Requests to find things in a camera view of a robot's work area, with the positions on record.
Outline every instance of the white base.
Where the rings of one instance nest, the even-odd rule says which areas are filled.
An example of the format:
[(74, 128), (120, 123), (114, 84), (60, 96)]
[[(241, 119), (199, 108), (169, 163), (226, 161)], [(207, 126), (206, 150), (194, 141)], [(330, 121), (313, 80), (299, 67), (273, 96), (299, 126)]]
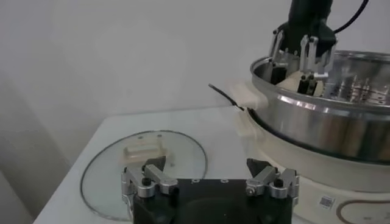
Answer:
[[(247, 157), (269, 161), (281, 170), (289, 167), (298, 171), (299, 203), (294, 208), (298, 216), (317, 224), (390, 224), (390, 193), (351, 189), (357, 185), (371, 190), (380, 189), (383, 186), (379, 184), (390, 181), (389, 178), (379, 181), (379, 175), (389, 176), (389, 172), (385, 172), (389, 167), (309, 152), (254, 125), (252, 120), (243, 116), (245, 112), (239, 114), (238, 134), (242, 137)], [(348, 181), (363, 183), (351, 184)]]
[[(261, 159), (278, 169), (285, 169), (264, 152), (260, 151), (259, 154)], [(304, 219), (317, 224), (390, 223), (390, 193), (339, 190), (302, 176), (299, 181), (299, 203), (294, 208), (294, 213)], [(329, 205), (322, 205), (322, 198)]]

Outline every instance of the white table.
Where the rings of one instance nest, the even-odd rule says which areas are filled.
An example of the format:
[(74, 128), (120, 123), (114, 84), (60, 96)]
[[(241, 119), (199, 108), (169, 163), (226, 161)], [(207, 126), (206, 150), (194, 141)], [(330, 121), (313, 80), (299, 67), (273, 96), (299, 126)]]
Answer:
[[(174, 130), (197, 140), (208, 157), (206, 178), (249, 178), (246, 156), (240, 138), (235, 132), (235, 115), (236, 108), (223, 107), (107, 118), (34, 224), (119, 223), (93, 214), (84, 205), (79, 192), (80, 179), (87, 164), (102, 149), (118, 139), (141, 131)], [(294, 218), (294, 224), (303, 223)]]

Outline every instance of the glass lid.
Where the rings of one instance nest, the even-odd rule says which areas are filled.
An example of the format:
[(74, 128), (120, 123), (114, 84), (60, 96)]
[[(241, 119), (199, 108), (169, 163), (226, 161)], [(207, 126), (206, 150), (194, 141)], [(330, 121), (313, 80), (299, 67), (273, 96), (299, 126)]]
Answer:
[(159, 156), (166, 157), (164, 173), (170, 177), (201, 179), (207, 173), (206, 153), (193, 138), (169, 130), (144, 131), (112, 143), (90, 161), (80, 182), (84, 203), (101, 217), (129, 221), (121, 171)]

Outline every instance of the label sticker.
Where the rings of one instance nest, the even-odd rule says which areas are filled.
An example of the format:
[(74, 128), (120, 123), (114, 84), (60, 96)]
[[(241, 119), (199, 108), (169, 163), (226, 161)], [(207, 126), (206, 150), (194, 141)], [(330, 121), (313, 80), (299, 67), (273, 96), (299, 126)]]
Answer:
[(335, 199), (328, 197), (328, 196), (322, 196), (321, 199), (319, 200), (318, 205), (321, 206), (322, 208), (329, 210), (332, 208), (333, 204), (335, 203)]

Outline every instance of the black cable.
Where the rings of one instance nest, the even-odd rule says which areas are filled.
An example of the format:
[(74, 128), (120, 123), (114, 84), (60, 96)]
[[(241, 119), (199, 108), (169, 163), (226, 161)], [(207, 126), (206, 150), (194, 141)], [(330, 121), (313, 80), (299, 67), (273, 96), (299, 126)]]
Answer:
[(228, 96), (225, 92), (223, 92), (222, 90), (220, 90), (220, 89), (218, 89), (217, 87), (213, 86), (212, 84), (208, 84), (208, 86), (209, 86), (211, 89), (215, 90), (215, 91), (216, 91), (217, 93), (219, 93), (220, 95), (224, 96), (227, 100), (230, 101), (230, 103), (231, 103), (233, 106), (235, 106), (235, 107), (241, 109), (242, 111), (244, 110), (244, 108), (238, 106), (238, 104), (237, 104), (230, 96)]
[(347, 23), (342, 25), (340, 28), (334, 30), (334, 33), (340, 33), (341, 31), (349, 27), (353, 22), (355, 22), (355, 20), (360, 16), (361, 12), (363, 12), (364, 8), (366, 8), (367, 3), (368, 0), (363, 0), (359, 9), (355, 12), (354, 16)]

